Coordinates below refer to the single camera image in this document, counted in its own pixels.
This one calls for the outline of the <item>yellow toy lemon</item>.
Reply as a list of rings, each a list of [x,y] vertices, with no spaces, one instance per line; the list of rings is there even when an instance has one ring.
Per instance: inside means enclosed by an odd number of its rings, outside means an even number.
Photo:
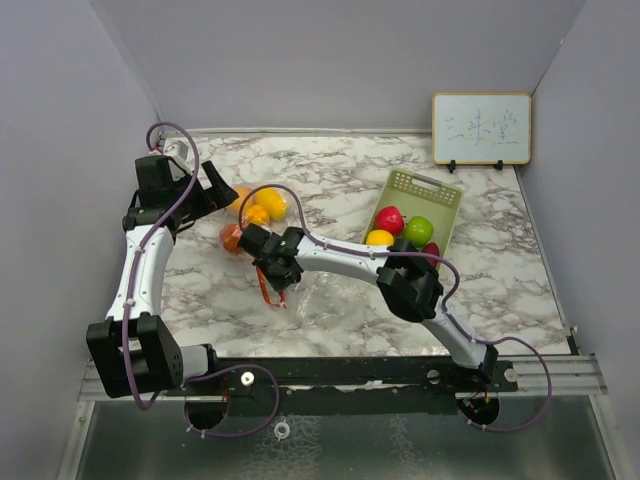
[[[365,244],[369,246],[390,246],[394,242],[394,235],[384,229],[371,230],[365,239]]]

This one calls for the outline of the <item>yellow toy bell pepper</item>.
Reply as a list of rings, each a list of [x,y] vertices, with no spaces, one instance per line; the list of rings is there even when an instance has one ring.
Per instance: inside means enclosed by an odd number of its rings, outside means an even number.
[[[258,226],[269,226],[271,217],[269,212],[261,205],[253,204],[245,214],[242,214],[242,226],[248,227],[250,224]]]

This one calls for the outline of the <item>yellow toy mango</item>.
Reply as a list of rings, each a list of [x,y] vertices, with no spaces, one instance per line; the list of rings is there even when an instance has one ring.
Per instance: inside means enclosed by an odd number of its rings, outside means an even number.
[[[284,197],[274,188],[260,189],[254,195],[255,203],[263,207],[269,217],[275,221],[283,221],[288,213],[288,205]]]

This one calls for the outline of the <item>red toy apple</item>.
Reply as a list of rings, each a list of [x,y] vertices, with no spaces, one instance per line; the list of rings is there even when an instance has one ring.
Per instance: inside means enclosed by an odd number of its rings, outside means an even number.
[[[398,236],[404,231],[404,216],[396,206],[382,208],[375,216],[375,225],[379,230],[384,230],[393,236]]]

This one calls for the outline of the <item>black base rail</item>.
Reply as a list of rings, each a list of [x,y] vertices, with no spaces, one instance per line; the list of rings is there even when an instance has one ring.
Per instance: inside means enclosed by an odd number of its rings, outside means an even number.
[[[221,376],[192,381],[170,399],[226,400],[236,416],[369,415],[429,413],[454,415],[456,396],[512,393],[508,360],[495,364],[486,380],[448,356],[217,358]]]

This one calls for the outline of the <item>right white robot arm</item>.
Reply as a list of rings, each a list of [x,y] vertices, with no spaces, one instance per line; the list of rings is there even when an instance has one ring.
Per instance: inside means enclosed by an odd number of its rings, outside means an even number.
[[[452,315],[439,273],[429,262],[433,256],[410,242],[369,246],[315,236],[302,227],[289,227],[279,235],[250,224],[238,246],[279,293],[300,282],[304,272],[332,273],[376,286],[393,315],[423,325],[448,350],[467,389],[481,391],[494,381],[496,348]]]

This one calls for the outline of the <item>clear zip top bag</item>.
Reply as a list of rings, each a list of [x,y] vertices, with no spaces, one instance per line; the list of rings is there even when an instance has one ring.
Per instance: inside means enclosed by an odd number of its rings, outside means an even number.
[[[244,200],[252,191],[249,186],[234,186],[238,198],[229,205],[226,210],[237,219],[241,216],[242,226],[249,223],[269,229],[273,224],[286,221],[288,215],[288,203],[284,195],[271,187],[261,189],[252,195],[246,202]],[[241,254],[238,247],[241,237],[241,229],[237,223],[225,225],[219,232],[219,241],[222,247],[230,254]]]

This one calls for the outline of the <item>dark red toy fruit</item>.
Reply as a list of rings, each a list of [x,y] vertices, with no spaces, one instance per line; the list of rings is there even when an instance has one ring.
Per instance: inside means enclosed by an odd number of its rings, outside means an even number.
[[[440,250],[436,243],[434,242],[428,243],[423,247],[422,252],[429,255],[428,260],[431,263],[433,264],[438,263],[438,258],[440,257]]]

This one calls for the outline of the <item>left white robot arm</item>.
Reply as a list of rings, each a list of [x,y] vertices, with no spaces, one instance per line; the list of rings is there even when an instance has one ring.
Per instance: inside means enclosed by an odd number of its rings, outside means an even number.
[[[178,234],[238,197],[211,162],[199,167],[209,187],[175,156],[149,155],[135,162],[138,188],[122,220],[126,258],[119,287],[105,320],[86,332],[111,398],[174,390],[185,381],[206,395],[220,385],[213,348],[179,346],[160,315],[165,270]]]

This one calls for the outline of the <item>pale green plastic basket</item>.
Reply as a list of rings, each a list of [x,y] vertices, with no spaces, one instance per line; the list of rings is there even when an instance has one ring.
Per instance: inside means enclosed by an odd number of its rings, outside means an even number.
[[[453,236],[462,199],[462,190],[453,185],[393,169],[362,240],[394,237],[422,252],[442,255]]]

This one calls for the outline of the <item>small whiteboard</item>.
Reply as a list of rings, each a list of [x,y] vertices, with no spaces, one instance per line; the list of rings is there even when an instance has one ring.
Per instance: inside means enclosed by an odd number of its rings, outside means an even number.
[[[527,93],[437,93],[432,156],[439,165],[525,165],[531,160],[532,98]]]

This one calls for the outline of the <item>orange toy pumpkin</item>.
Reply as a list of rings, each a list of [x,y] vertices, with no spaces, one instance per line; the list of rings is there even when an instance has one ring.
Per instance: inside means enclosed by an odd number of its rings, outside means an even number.
[[[221,246],[230,254],[241,254],[243,250],[239,247],[239,240],[242,231],[238,224],[227,224],[219,232]]]

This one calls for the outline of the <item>light green toy apple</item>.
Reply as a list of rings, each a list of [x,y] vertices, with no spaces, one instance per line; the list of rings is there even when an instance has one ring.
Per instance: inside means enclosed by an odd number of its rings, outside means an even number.
[[[434,233],[433,224],[423,216],[413,216],[406,224],[403,238],[421,249],[429,243]]]

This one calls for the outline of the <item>orange toy citrus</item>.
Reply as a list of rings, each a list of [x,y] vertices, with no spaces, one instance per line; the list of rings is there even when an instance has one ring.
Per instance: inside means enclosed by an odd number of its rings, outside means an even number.
[[[229,206],[225,208],[226,212],[233,215],[239,213],[245,214],[247,210],[254,204],[254,198],[246,197],[251,193],[252,189],[248,186],[234,186],[234,191],[237,193],[238,198],[234,200]]]

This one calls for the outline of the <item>clear bag orange slider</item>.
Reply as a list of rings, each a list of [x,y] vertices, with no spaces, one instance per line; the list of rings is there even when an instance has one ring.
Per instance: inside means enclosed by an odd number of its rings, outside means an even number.
[[[335,327],[355,322],[366,310],[372,286],[331,273],[311,272],[283,292],[277,292],[256,268],[264,302],[294,323],[303,326]]]

